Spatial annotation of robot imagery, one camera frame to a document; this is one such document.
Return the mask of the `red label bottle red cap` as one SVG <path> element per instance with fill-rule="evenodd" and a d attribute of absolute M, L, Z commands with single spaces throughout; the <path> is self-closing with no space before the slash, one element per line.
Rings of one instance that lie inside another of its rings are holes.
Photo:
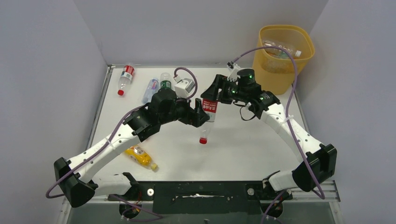
<path fill-rule="evenodd" d="M 209 119 L 200 127 L 199 143 L 206 144 L 208 141 L 209 133 L 214 127 L 218 102 L 204 98 L 202 101 L 202 107 L 204 112 L 208 115 Z"/>

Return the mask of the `clear unlabelled bottle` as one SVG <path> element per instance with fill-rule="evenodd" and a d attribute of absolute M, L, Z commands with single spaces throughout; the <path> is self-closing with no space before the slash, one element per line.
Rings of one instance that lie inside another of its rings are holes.
<path fill-rule="evenodd" d="M 296 49 L 293 45 L 291 45 L 289 43 L 283 43 L 280 41 L 263 39 L 262 44 L 263 44 L 263 46 L 276 46 L 278 48 L 282 48 L 285 51 L 289 52 L 294 58 L 299 58 L 302 54 L 302 51 Z M 276 57 L 276 58 L 280 58 L 280 59 L 288 59 L 289 58 L 287 56 L 287 54 L 280 49 L 269 48 L 269 49 L 265 49 L 265 51 L 268 54 L 270 54 L 271 56 Z"/>

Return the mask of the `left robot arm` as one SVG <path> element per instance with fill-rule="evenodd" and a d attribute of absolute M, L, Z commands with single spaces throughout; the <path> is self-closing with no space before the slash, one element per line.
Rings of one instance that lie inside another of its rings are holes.
<path fill-rule="evenodd" d="M 155 93 L 149 103 L 128 112 L 114 131 L 93 147 L 70 159 L 54 163 L 56 180 L 73 208 L 80 207 L 95 196 L 125 195 L 138 183 L 128 173 L 98 176 L 97 173 L 128 148 L 144 142 L 160 131 L 161 125 L 180 121 L 200 127 L 209 120 L 200 99 L 191 108 L 190 100 L 178 98 L 171 89 Z"/>

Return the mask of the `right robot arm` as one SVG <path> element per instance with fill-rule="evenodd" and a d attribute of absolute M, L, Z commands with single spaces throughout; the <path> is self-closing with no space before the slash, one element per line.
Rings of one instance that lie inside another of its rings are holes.
<path fill-rule="evenodd" d="M 236 81 L 217 74 L 200 96 L 223 104 L 245 103 L 249 111 L 282 138 L 301 162 L 295 169 L 276 171 L 266 177 L 262 187 L 265 197 L 275 199 L 285 189 L 299 188 L 309 192 L 334 175 L 337 149 L 315 139 L 288 115 L 273 93 L 262 90 L 253 69 L 238 71 Z"/>

